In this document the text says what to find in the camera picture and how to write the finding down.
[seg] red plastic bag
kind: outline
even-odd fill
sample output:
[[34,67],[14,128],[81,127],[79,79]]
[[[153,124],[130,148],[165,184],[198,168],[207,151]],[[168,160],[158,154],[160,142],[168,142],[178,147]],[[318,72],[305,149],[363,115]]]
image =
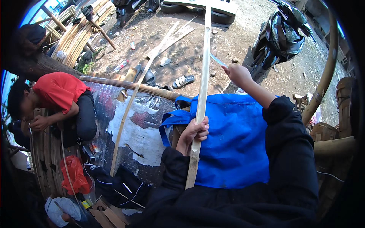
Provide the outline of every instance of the red plastic bag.
[[[73,155],[67,156],[66,164],[75,193],[80,192],[82,194],[88,194],[90,192],[90,186],[86,180],[86,177],[84,176],[84,171],[82,170],[80,160]],[[62,181],[61,185],[67,190],[67,193],[69,195],[73,195],[71,185],[66,173],[65,162],[63,159],[60,161],[60,166],[64,175],[64,181]]]

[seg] black pants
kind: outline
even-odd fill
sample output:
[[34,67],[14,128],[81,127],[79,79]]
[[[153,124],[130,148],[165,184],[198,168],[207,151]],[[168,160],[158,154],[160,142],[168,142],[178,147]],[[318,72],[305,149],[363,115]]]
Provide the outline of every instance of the black pants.
[[71,147],[83,141],[90,141],[96,135],[94,98],[90,91],[85,91],[78,98],[79,112],[64,120],[64,146]]

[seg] ear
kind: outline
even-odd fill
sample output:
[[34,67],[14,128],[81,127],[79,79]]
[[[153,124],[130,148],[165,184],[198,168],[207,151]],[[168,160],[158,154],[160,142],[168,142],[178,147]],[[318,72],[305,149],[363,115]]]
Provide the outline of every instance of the ear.
[[24,96],[29,99],[29,91],[26,89],[24,90]]

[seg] scooter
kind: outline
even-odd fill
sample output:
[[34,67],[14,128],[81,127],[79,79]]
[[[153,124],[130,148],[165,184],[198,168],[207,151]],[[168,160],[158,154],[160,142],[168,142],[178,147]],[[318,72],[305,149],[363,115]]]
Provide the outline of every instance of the scooter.
[[[147,0],[112,0],[116,7],[116,21],[119,27],[126,24],[128,13],[133,13],[137,6],[142,5]],[[150,9],[155,12],[160,6],[160,0],[149,0]]]
[[267,77],[275,65],[290,61],[303,48],[305,37],[298,29],[313,41],[313,31],[304,15],[292,5],[281,0],[268,0],[277,5],[269,20],[262,23],[260,32],[252,46],[254,61],[251,64],[251,76],[254,81]]

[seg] red t-shirt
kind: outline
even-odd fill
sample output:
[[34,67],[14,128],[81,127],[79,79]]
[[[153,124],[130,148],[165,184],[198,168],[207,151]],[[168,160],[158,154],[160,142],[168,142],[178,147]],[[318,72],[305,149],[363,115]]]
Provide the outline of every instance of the red t-shirt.
[[72,101],[77,102],[86,90],[91,91],[82,81],[64,72],[45,74],[33,86],[42,103],[40,108],[62,111],[63,114],[70,111]]

